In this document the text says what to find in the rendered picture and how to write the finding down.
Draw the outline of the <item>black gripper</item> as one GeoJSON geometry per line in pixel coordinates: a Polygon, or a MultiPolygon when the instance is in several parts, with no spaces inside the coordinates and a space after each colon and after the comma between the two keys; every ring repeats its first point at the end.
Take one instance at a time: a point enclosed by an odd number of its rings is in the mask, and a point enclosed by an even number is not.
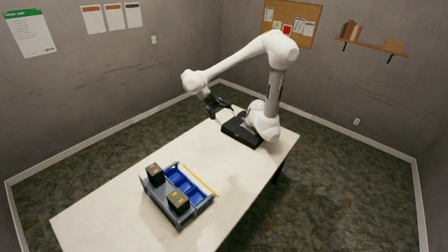
{"type": "Polygon", "coordinates": [[[223,108],[229,109],[235,117],[237,116],[237,113],[231,107],[232,104],[228,101],[221,99],[220,97],[217,100],[212,94],[209,94],[205,99],[203,99],[203,102],[207,106],[209,106],[206,108],[206,110],[208,111],[210,119],[215,120],[220,126],[222,125],[222,122],[216,118],[216,114],[215,114],[215,109],[217,109],[218,107],[223,107],[223,108]],[[221,102],[221,103],[219,103],[219,102],[221,102]],[[211,113],[211,111],[212,111],[212,113],[211,113]]]}

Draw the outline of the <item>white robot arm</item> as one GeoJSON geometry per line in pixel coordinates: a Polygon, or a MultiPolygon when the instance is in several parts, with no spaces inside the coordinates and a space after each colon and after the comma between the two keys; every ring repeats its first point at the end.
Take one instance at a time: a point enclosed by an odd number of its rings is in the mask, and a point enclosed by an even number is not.
{"type": "Polygon", "coordinates": [[[281,30],[273,29],[265,32],[239,52],[205,71],[193,72],[187,69],[181,74],[183,89],[187,93],[197,94],[196,96],[203,100],[211,92],[207,85],[213,77],[241,61],[267,52],[271,69],[266,100],[264,102],[257,99],[250,104],[246,118],[241,118],[244,123],[240,127],[252,133],[253,136],[259,133],[265,140],[276,141],[281,135],[277,112],[286,70],[297,60],[300,53],[297,44],[291,38],[284,36],[281,30]]]}

